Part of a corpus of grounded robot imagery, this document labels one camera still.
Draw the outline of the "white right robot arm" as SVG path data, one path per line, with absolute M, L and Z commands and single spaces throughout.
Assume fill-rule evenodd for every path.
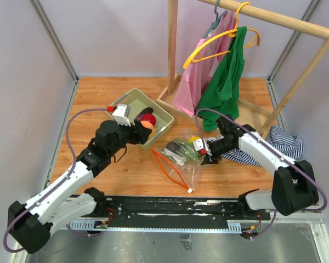
M 250 219 L 257 210 L 275 210 L 284 216 L 307 210 L 319 202 L 312 165 L 297 161 L 267 143 L 251 126 L 232 120 L 217 120 L 220 139 L 199 138 L 192 144 L 203 157 L 203 165 L 216 164 L 231 150 L 241 150 L 257 161 L 272 177 L 271 190 L 250 190 L 239 196 L 237 212 Z

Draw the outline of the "fake dark purple plum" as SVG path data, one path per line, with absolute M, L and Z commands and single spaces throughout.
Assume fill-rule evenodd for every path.
M 184 158 L 182 147 L 175 141 L 171 141 L 166 145 L 163 154 L 173 158 Z

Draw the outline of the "fake peach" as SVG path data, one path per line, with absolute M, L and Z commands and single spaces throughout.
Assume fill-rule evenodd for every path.
M 149 121 L 141 121 L 141 123 L 142 123 L 142 125 L 144 126 L 144 128 L 147 128 L 147 129 L 150 129 L 150 130 L 151 130 L 152 127 L 154 127 L 154 126 L 152 125 L 152 123 L 149 122 Z

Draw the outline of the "fake green leafy vegetable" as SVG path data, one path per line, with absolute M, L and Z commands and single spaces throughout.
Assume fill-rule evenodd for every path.
M 184 158 L 180 158 L 180 160 L 183 163 L 198 162 L 201 160 L 198 155 L 198 152 L 194 149 L 192 143 L 189 143 L 187 140 L 184 139 L 174 139 L 172 141 L 177 142 L 182 147 Z

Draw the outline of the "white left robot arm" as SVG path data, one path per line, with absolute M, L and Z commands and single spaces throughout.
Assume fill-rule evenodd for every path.
M 127 144 L 146 143 L 151 132 L 139 120 L 129 126 L 111 120 L 102 122 L 95 137 L 73 157 L 72 165 L 63 175 L 25 203 L 15 201 L 9 206 L 4 237 L 12 236 L 21 250 L 34 254 L 72 220 L 88 214 L 102 216 L 106 203 L 98 190 L 88 190 L 75 201 L 67 199 L 114 162 L 120 149 L 126 149 Z

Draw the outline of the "clear zip top bag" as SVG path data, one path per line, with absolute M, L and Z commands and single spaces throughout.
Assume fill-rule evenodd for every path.
M 175 139 L 184 139 L 188 141 L 193 136 L 194 135 L 190 133 L 184 133 Z M 198 162 L 183 163 L 180 158 L 166 156 L 163 154 L 163 150 L 169 142 L 163 147 L 153 148 L 151 150 L 152 154 L 164 175 L 170 179 L 171 182 L 184 188 L 187 193 L 194 193 L 196 184 L 201 176 L 201 163 L 203 158 Z

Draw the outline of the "fake purple eggplant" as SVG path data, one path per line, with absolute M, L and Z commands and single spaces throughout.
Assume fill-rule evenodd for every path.
M 152 114 L 152 113 L 153 113 L 153 109 L 151 107 L 146 107 L 139 114 L 137 114 L 134 119 L 141 120 L 145 114 Z

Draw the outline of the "fake red apple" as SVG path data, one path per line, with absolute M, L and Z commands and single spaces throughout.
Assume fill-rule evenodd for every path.
M 156 125 L 156 117 L 151 113 L 146 113 L 142 116 L 141 121 L 147 121 L 151 123 L 153 126 Z

